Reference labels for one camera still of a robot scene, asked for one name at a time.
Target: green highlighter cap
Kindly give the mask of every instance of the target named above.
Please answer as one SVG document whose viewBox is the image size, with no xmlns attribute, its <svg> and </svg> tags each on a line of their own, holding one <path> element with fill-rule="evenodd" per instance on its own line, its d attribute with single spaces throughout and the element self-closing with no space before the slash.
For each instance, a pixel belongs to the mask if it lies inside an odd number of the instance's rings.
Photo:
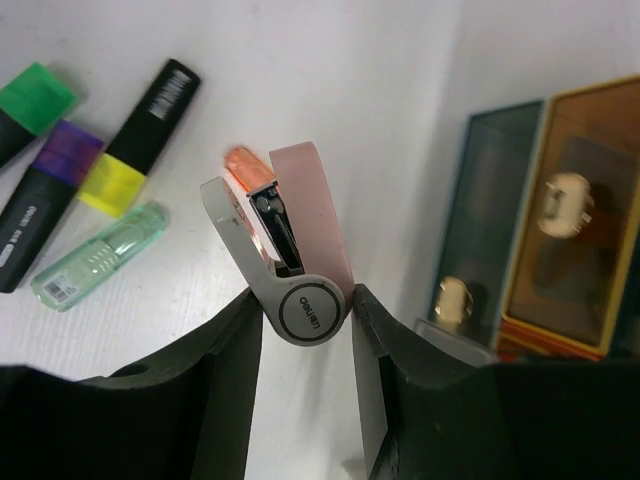
<svg viewBox="0 0 640 480">
<path fill-rule="evenodd" d="M 0 109 L 35 136 L 50 128 L 75 100 L 76 96 L 37 62 L 0 90 Z"/>
</svg>

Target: highlighter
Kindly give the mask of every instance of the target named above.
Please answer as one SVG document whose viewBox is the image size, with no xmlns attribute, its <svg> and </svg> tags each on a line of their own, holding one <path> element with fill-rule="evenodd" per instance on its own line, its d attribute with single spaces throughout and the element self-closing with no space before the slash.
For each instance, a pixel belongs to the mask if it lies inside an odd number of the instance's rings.
<svg viewBox="0 0 640 480">
<path fill-rule="evenodd" d="M 103 142 L 60 120 L 0 214 L 0 292 L 13 292 L 73 200 Z"/>
<path fill-rule="evenodd" d="M 168 223 L 159 205 L 142 205 L 36 275 L 31 289 L 44 305 L 65 312 L 150 245 Z"/>
<path fill-rule="evenodd" d="M 80 189 L 79 198 L 111 216 L 131 205 L 200 85 L 169 60 L 116 134 Z"/>
<path fill-rule="evenodd" d="M 39 63 L 0 89 L 0 168 L 51 128 L 75 100 Z"/>
</svg>

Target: mint green highlighter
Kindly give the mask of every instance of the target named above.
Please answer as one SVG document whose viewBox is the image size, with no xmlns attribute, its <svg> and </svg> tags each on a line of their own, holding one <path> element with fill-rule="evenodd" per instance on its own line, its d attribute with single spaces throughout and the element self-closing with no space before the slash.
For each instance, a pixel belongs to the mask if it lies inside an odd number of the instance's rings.
<svg viewBox="0 0 640 480">
<path fill-rule="evenodd" d="M 138 207 L 38 274 L 31 288 L 47 307 L 69 310 L 158 238 L 168 223 L 161 207 Z"/>
</svg>

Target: teal box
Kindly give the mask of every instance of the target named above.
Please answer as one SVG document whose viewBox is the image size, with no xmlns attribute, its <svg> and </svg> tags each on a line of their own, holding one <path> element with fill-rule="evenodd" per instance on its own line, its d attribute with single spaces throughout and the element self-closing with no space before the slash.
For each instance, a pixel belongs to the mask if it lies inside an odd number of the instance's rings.
<svg viewBox="0 0 640 480">
<path fill-rule="evenodd" d="M 479 113 L 467 125 L 426 318 L 491 348 L 544 104 Z"/>
</svg>

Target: stapler logo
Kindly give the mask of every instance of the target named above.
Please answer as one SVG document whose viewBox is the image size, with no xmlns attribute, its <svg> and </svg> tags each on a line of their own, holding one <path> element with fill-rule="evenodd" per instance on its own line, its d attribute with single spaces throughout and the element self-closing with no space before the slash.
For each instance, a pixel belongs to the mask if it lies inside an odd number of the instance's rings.
<svg viewBox="0 0 640 480">
<path fill-rule="evenodd" d="M 302 309 L 307 314 L 307 318 L 309 319 L 309 322 L 311 322 L 311 326 L 315 329 L 320 328 L 320 322 L 318 321 L 318 317 L 316 317 L 316 314 L 313 312 L 313 308 L 311 308 L 311 305 L 309 304 L 309 300 L 307 300 L 307 297 L 300 297 L 300 303 L 302 304 Z"/>
</svg>

